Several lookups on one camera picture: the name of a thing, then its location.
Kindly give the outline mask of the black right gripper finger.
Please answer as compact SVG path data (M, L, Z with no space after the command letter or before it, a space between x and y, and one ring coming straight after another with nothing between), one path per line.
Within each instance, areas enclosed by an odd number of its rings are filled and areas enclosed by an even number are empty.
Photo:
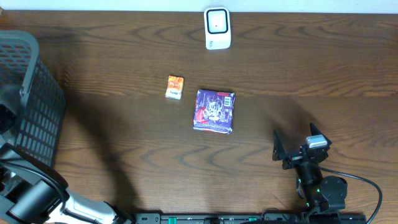
M326 135L324 135L317 127L314 123L310 123L310 132L312 134L312 136L316 136L316 135L322 135L325 140L327 141L327 144L330 146L332 144L332 142L327 138Z
M273 138L274 138L274 147L273 147L272 160L281 161L285 157L285 149L284 145L282 144L282 140L279 136L279 133L277 132L276 129L273 132Z

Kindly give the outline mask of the purple snack packet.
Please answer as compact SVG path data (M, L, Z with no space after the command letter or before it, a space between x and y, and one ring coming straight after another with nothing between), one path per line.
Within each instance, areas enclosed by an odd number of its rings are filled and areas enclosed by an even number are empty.
M235 93L198 90L195 99L193 129L221 134L233 131Z

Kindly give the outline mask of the orange small snack box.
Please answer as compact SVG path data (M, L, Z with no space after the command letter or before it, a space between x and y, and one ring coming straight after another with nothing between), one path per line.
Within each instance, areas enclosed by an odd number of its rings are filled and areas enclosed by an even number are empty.
M169 75L165 97L180 100L182 97L183 85L184 77Z

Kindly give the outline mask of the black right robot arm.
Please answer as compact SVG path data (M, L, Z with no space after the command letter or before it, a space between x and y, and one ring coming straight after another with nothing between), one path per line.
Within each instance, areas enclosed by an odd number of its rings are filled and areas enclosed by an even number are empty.
M298 151L287 152L279 133L274 131L272 160L282 161L284 170L295 169L297 190L303 193L302 198L311 210L317 213L342 210L346 207L347 182L333 175L324 177L319 166L328 157L332 142L313 123L310 132Z

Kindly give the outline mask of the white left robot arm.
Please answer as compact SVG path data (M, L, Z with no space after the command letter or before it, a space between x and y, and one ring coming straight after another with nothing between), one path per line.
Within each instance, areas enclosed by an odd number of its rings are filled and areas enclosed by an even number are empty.
M16 223L135 223L134 217L106 202L94 202L69 191L53 168L1 137L1 166L22 179L4 197L1 211Z

